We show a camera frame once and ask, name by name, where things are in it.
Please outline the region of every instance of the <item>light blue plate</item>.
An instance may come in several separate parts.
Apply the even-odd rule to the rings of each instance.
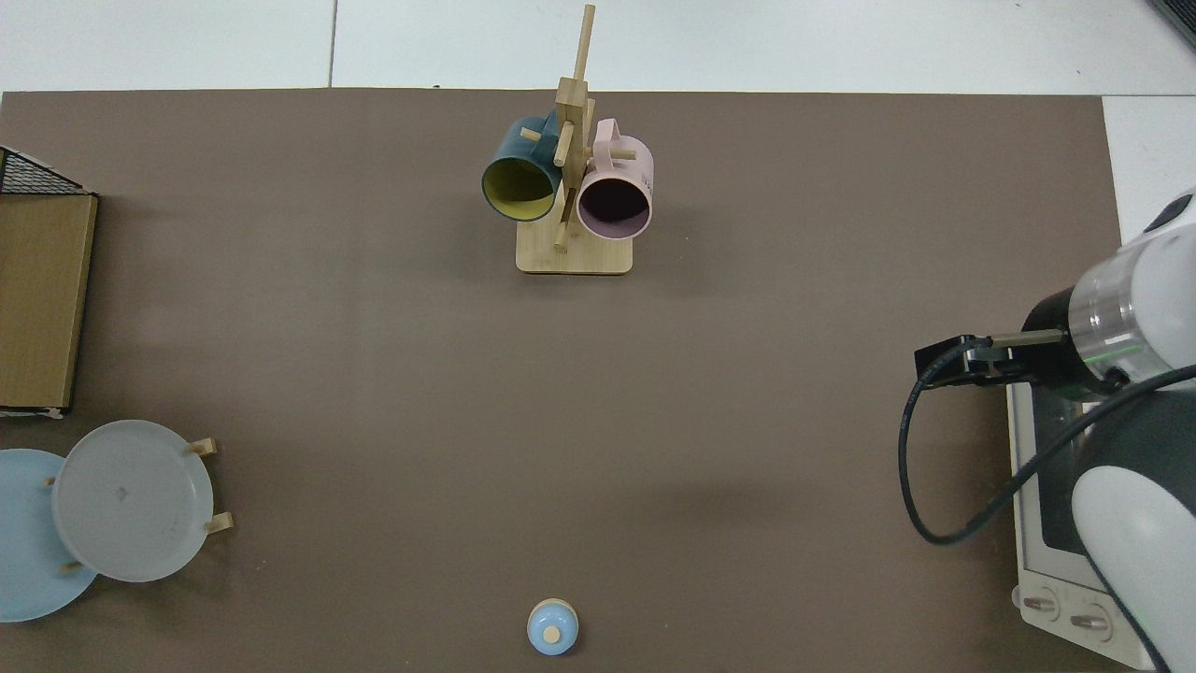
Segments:
[[[54,489],[62,458],[35,449],[0,452],[0,623],[44,617],[79,598],[96,579],[74,562],[54,526]]]

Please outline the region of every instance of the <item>teal mug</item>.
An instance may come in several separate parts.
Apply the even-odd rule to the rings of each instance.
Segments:
[[[530,221],[553,209],[561,184],[561,169],[553,164],[560,134],[556,110],[511,124],[482,172],[482,194],[499,214]]]

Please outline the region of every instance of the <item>white floor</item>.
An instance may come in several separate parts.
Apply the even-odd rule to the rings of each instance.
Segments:
[[[1196,184],[1196,48],[1147,0],[597,0],[594,90],[1106,97],[1123,235]],[[0,91],[551,88],[580,0],[2,0]]]

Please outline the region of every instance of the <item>pink mug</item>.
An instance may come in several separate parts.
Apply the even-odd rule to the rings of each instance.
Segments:
[[[611,152],[634,159],[612,158]],[[594,235],[618,240],[639,235],[652,221],[652,152],[615,120],[600,120],[594,155],[578,190],[578,219]]]

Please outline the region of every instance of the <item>plate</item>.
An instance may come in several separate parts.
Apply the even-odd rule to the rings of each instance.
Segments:
[[[148,421],[92,430],[54,485],[54,524],[75,558],[100,575],[151,582],[203,546],[212,481],[187,441]]]
[[[62,457],[36,449],[0,452],[0,623],[44,617],[71,601],[96,571],[60,569],[75,561],[54,528],[54,489]]]

